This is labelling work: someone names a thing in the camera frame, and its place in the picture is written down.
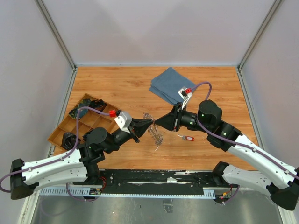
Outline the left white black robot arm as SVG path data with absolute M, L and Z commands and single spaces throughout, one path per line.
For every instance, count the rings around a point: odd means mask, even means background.
M 96 184 L 100 180 L 98 163 L 104 160 L 105 154 L 118 151 L 130 139 L 138 143 L 152 124 L 151 119 L 130 119 L 127 131 L 118 128 L 113 133 L 97 127 L 85 134 L 84 142 L 74 151 L 33 162 L 12 161 L 10 198 L 23 199 L 58 184 Z

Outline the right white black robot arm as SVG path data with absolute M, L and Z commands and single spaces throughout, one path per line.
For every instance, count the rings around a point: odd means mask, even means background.
M 299 170 L 284 163 L 253 143 L 233 125 L 222 120 L 222 109 L 212 100 L 199 104 L 198 113 L 186 111 L 177 103 L 155 125 L 177 132 L 184 126 L 191 131 L 207 133 L 207 140 L 216 148 L 229 152 L 253 166 L 257 171 L 236 168 L 219 162 L 213 169 L 212 182 L 221 187 L 225 183 L 241 185 L 259 191 L 278 206 L 293 211 L 299 201 Z

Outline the metal disc with keyrings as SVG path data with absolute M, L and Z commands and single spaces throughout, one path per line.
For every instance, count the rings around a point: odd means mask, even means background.
M 153 121 L 153 123 L 148 128 L 148 133 L 151 135 L 152 139 L 154 140 L 155 145 L 157 147 L 156 150 L 157 150 L 161 146 L 161 144 L 164 140 L 163 135 L 158 130 L 157 126 L 155 125 L 155 119 L 151 114 L 149 114 L 147 112 L 144 112 L 143 113 L 143 118 L 144 119 L 150 119 L 150 120 Z

